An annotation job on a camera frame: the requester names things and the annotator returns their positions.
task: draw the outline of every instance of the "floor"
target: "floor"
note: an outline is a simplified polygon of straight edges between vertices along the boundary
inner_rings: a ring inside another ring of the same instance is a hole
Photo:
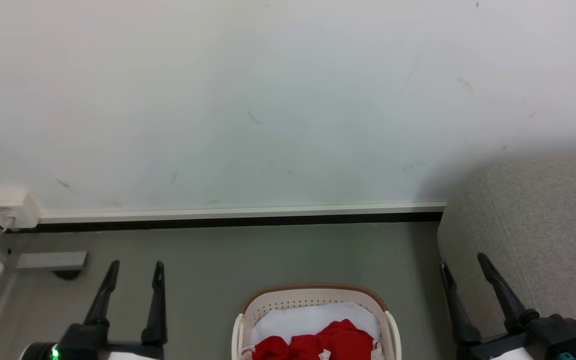
[[[386,301],[405,359],[453,359],[437,248],[439,223],[350,223],[20,234],[25,251],[87,250],[73,281],[50,272],[9,276],[0,360],[31,342],[57,342],[81,322],[112,260],[111,340],[138,340],[157,260],[166,270],[167,359],[228,359],[235,317],[256,290],[290,283],[362,285]]]

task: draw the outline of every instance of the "power outlet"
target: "power outlet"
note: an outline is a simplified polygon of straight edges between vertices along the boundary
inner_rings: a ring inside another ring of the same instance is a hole
[[[41,210],[28,191],[0,191],[0,226],[2,228],[34,228]]]

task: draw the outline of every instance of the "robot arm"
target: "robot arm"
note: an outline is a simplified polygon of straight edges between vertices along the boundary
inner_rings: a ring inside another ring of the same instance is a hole
[[[110,294],[115,290],[119,261],[110,264],[82,324],[71,324],[59,342],[33,342],[20,360],[163,360],[168,342],[164,264],[155,266],[148,323],[141,341],[109,341],[106,319]]]
[[[457,295],[457,283],[448,264],[442,262],[441,277],[457,360],[576,360],[576,319],[559,314],[540,317],[535,309],[526,309],[488,256],[479,253],[477,259],[501,305],[507,332],[482,339]]]

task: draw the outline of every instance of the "red clothing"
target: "red clothing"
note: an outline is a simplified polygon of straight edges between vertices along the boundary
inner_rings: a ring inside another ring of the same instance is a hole
[[[358,330],[349,319],[333,321],[316,335],[293,336],[290,346],[279,336],[271,336],[254,346],[253,360],[370,360],[373,338]]]

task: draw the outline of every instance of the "black rubber foot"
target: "black rubber foot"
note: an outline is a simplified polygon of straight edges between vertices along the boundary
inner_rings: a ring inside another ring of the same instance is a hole
[[[53,271],[52,273],[57,275],[57,278],[60,278],[63,280],[75,280],[80,276],[82,271],[81,270],[60,270],[60,271]]]

